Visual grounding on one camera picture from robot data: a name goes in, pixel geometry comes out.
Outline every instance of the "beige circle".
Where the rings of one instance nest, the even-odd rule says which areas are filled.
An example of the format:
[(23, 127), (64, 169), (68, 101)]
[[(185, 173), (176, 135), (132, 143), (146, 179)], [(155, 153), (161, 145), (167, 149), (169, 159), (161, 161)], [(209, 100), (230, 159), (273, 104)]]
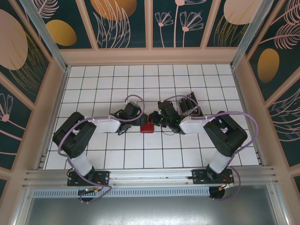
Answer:
[(271, 81), (276, 75), (279, 67), (279, 55), (271, 48), (264, 50), (259, 57), (257, 73), (259, 79), (267, 83)]
[(262, 0), (226, 0), (225, 19), (232, 24), (243, 25), (252, 21)]
[(0, 9), (0, 65), (7, 69), (20, 69), (26, 59), (28, 44), (21, 24)]
[[(117, 7), (115, 2), (118, 4), (120, 10), (124, 9), (127, 16), (130, 17), (136, 9), (136, 0), (90, 0), (94, 9), (99, 13), (100, 16), (104, 17), (107, 20), (116, 20)], [(110, 7), (107, 7), (107, 4), (112, 6), (112, 11), (115, 16), (112, 15)]]
[(51, 20), (46, 24), (55, 43), (63, 46), (75, 44), (77, 36), (73, 28), (62, 20)]

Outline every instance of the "dark green panel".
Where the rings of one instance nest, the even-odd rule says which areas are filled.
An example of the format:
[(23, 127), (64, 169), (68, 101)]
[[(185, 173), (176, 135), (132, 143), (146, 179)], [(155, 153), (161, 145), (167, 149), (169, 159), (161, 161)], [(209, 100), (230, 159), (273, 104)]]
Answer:
[(274, 1), (273, 1), (273, 4), (272, 4), (271, 9), (269, 10), (268, 14), (266, 15), (265, 19), (263, 20), (263, 22), (262, 22), (262, 24), (261, 24), (261, 26), (260, 26), (260, 28), (259, 28), (259, 30), (257, 31), (255, 37), (252, 39), (251, 43), (249, 44), (249, 46), (248, 46), (248, 48), (247, 48), (247, 50), (246, 50), (246, 54), (247, 54), (247, 55), (248, 55), (249, 51), (251, 50), (251, 48), (252, 48), (254, 42), (256, 41), (257, 36), (261, 33), (263, 27), (265, 26), (266, 22), (268, 21), (270, 15), (272, 14), (272, 12), (273, 12), (275, 6), (276, 6), (277, 3), (278, 3), (278, 1), (279, 1), (279, 0), (274, 0)]
[[(105, 31), (106, 33), (111, 33), (110, 38), (108, 38), (108, 42), (106, 41), (100, 41), (102, 43), (102, 45), (97, 42), (98, 47), (99, 48), (145, 48), (146, 47), (146, 31), (145, 31), (145, 4), (144, 4), (144, 0), (136, 0), (137, 5), (136, 5), (136, 9), (134, 11), (134, 13), (128, 17), (128, 25), (127, 26), (123, 26), (123, 21), (125, 20), (120, 20), (119, 23), (117, 23), (117, 26), (115, 27), (115, 22), (112, 21), (112, 25), (109, 24), (109, 21), (107, 19), (105, 19), (104, 17), (102, 17), (101, 15), (99, 15), (99, 13), (94, 9), (92, 3), (90, 0), (84, 0), (86, 8), (88, 10), (88, 14), (90, 17), (90, 22), (92, 24), (93, 30), (94, 30), (94, 34), (95, 34), (95, 38), (98, 38), (98, 21), (94, 15), (94, 13), (96, 14), (96, 16), (99, 18), (99, 20), (102, 21), (103, 26), (105, 27)], [(132, 4), (132, 0), (127, 0), (128, 4)], [(120, 30), (129, 30), (130, 29), (130, 36), (129, 33), (125, 36), (120, 35)], [(104, 39), (106, 39), (105, 37), (105, 33), (103, 33), (102, 35), (99, 35), (98, 40), (102, 40), (103, 37)], [(130, 37), (129, 43), (128, 41), (123, 41), (124, 39), (126, 40), (127, 38)]]
[(298, 191), (300, 193), (300, 176), (294, 177)]
[(300, 80), (274, 104), (269, 113), (289, 166), (300, 163)]
[[(194, 0), (192, 2), (195, 3), (177, 6), (174, 0), (153, 1), (153, 47), (163, 47), (162, 41), (164, 47), (174, 47), (174, 26), (176, 26), (176, 47), (200, 47), (212, 1)], [(169, 13), (169, 16), (166, 17), (163, 13)], [(184, 46), (182, 27), (189, 28), (189, 31), (185, 32)]]
[(0, 167), (11, 169), (27, 126), (31, 110), (0, 84)]
[(229, 23), (224, 17), (225, 2), (226, 0), (221, 0), (207, 47), (237, 47), (249, 25)]
[[(31, 19), (27, 16), (22, 4), (20, 3), (19, 0), (16, 1), (18, 3), (18, 5), (20, 6), (21, 10), (23, 11), (23, 13), (26, 15), (28, 21), (30, 22), (31, 26), (33, 27), (34, 31), (39, 35), (38, 30), (36, 29), (36, 27), (34, 26), (34, 24), (32, 23)], [(41, 36), (39, 35), (41, 41), (43, 42), (44, 46), (46, 47), (48, 53), (52, 56), (52, 53), (50, 52), (50, 50), (48, 49), (46, 43), (44, 42), (44, 40), (41, 38)]]
[(79, 9), (75, 0), (58, 0), (59, 8), (50, 19), (43, 18), (47, 24), (51, 20), (62, 20), (69, 24), (76, 33), (77, 41), (71, 46), (57, 44), (59, 49), (91, 48), (88, 35), (86, 33)]
[[(276, 16), (277, 18), (280, 18), (269, 27), (266, 34), (262, 38), (261, 44), (258, 45), (257, 49), (255, 50), (254, 54), (252, 55), (250, 59), (250, 64), (253, 69), (253, 72), (255, 74), (255, 77), (257, 79), (257, 82), (259, 84), (259, 87), (261, 89), (262, 95), (265, 100), (267, 100), (292, 74), (295, 72), (295, 70), (300, 66), (300, 43), (298, 41), (295, 41), (295, 45), (287, 45), (283, 46), (282, 42), (280, 41), (277, 46), (275, 45), (275, 41), (279, 40), (276, 39), (276, 33), (282, 26), (286, 26), (287, 22), (285, 21), (285, 18), (282, 16), (285, 13), (286, 6), (288, 5), (288, 0), (285, 2), (285, 4), (280, 9), (279, 13)], [(300, 29), (300, 19), (298, 19), (298, 23), (295, 24), (295, 28)], [(278, 70), (269, 82), (262, 82), (259, 78), (259, 74), (257, 71), (258, 62), (260, 60), (261, 54), (266, 49), (273, 49), (277, 52), (279, 56), (279, 67)], [(272, 69), (273, 63), (272, 62), (265, 62), (261, 59), (260, 63), (267, 68)]]
[(0, 179), (0, 199), (6, 185), (6, 180)]
[(49, 61), (26, 29), (15, 10), (9, 4), (8, 0), (1, 2), (0, 9), (12, 15), (21, 24), (27, 35), (28, 42), (28, 55), (24, 65), (19, 70), (9, 70), (0, 65), (0, 72), (34, 103), (49, 65)]

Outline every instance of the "feather illustration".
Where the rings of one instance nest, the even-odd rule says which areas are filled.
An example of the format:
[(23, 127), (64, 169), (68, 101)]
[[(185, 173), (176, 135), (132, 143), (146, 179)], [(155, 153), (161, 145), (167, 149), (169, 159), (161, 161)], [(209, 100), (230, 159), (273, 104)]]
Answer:
[(130, 24), (124, 9), (115, 2), (115, 10), (108, 0), (104, 0), (104, 5), (99, 0), (95, 0), (98, 12), (102, 16), (94, 13), (98, 24), (97, 43), (100, 48), (120, 48), (128, 47), (130, 41)]
[(292, 49), (300, 41), (300, 23), (285, 24), (279, 28), (275, 37), (268, 38), (259, 44), (274, 40), (276, 48)]
[(45, 19), (50, 19), (59, 8), (58, 0), (32, 0), (37, 8), (38, 14)]
[(273, 103), (269, 112), (281, 141), (300, 139), (300, 89), (290, 97)]
[(292, 25), (300, 22), (300, 0), (290, 0), (285, 8), (285, 21)]

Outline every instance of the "metal plate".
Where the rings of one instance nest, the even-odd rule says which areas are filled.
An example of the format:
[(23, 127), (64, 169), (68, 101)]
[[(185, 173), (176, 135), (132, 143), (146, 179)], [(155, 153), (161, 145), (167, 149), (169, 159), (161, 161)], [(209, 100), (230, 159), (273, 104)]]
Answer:
[(206, 169), (200, 169), (200, 170), (192, 170), (192, 179), (193, 184), (226, 184), (228, 183), (228, 180), (225, 178), (228, 178), (232, 183), (234, 183), (233, 179), (233, 172), (231, 169), (225, 169), (222, 172), (222, 175), (220, 175), (219, 178), (217, 178), (215, 181), (211, 181), (207, 175), (206, 175)]
[[(108, 185), (109, 182), (109, 171), (95, 171), (95, 176), (92, 182), (97, 182), (97, 178), (99, 178), (101, 184)], [(69, 187), (82, 187), (82, 186), (91, 186), (91, 184), (82, 180), (76, 172), (70, 172), (67, 180), (67, 186)]]

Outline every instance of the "grid tile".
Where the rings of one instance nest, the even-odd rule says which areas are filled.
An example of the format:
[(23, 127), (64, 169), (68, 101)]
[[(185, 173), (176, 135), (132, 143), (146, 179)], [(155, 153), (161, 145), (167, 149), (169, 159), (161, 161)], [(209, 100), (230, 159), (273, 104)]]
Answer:
[(173, 65), (159, 65), (158, 72), (160, 76), (173, 76)]
[(112, 77), (99, 77), (97, 89), (111, 89), (113, 87)]
[(143, 150), (125, 150), (124, 168), (143, 168)]
[(113, 76), (114, 66), (100, 66), (99, 76)]
[(115, 66), (113, 76), (128, 76), (129, 66)]
[(183, 167), (201, 167), (200, 149), (182, 149)]
[(189, 75), (203, 75), (201, 65), (188, 65), (187, 68)]
[(85, 67), (71, 67), (69, 77), (83, 77)]
[(158, 76), (145, 76), (144, 88), (158, 88)]
[(81, 90), (79, 102), (94, 102), (96, 90)]
[(143, 76), (143, 75), (144, 75), (143, 65), (129, 66), (129, 76)]
[(81, 89), (96, 89), (98, 77), (85, 77)]
[(182, 167), (181, 149), (164, 149), (164, 167)]
[(144, 151), (144, 167), (145, 168), (162, 168), (163, 151), (161, 149), (152, 149)]
[(191, 87), (192, 88), (201, 88), (201, 87), (206, 87), (205, 81), (204, 81), (204, 76), (190, 76), (189, 77)]
[(174, 88), (174, 78), (172, 76), (160, 76), (159, 77), (160, 88)]
[(112, 88), (127, 88), (128, 87), (128, 77), (114, 77)]
[(188, 75), (187, 65), (173, 65), (174, 75)]
[(158, 76), (158, 65), (145, 65), (144, 76)]
[(69, 89), (79, 90), (79, 89), (81, 89), (82, 82), (83, 82), (83, 78), (82, 77), (74, 77), (74, 78), (70, 77), (67, 80), (67, 87), (66, 87), (66, 89), (67, 90), (69, 90)]
[[(75, 111), (84, 116), (107, 116), (124, 109), (124, 98), (135, 94), (145, 101), (145, 113), (158, 110), (159, 100), (193, 91), (204, 115), (242, 111), (229, 65), (133, 65), (72, 67), (54, 130)], [(142, 106), (141, 101), (131, 97)], [(176, 99), (172, 99), (177, 109)], [(242, 115), (232, 115), (251, 140)], [(155, 127), (141, 134), (131, 127), (125, 134), (94, 134), (87, 157), (96, 169), (178, 168), (206, 166), (216, 152), (207, 134), (173, 135), (169, 128)], [(57, 146), (49, 145), (45, 169), (69, 169)], [(231, 165), (257, 165), (253, 145), (238, 154)]]
[(63, 103), (78, 102), (79, 95), (80, 95), (80, 90), (66, 90), (62, 102)]
[(229, 64), (217, 64), (217, 72), (219, 75), (231, 75), (231, 69)]
[(85, 67), (84, 76), (85, 77), (98, 77), (100, 66)]
[(202, 69), (204, 75), (218, 75), (216, 65), (214, 64), (202, 65)]
[(124, 150), (106, 151), (105, 169), (123, 169), (124, 168)]
[(188, 76), (176, 76), (174, 79), (176, 88), (190, 87)]

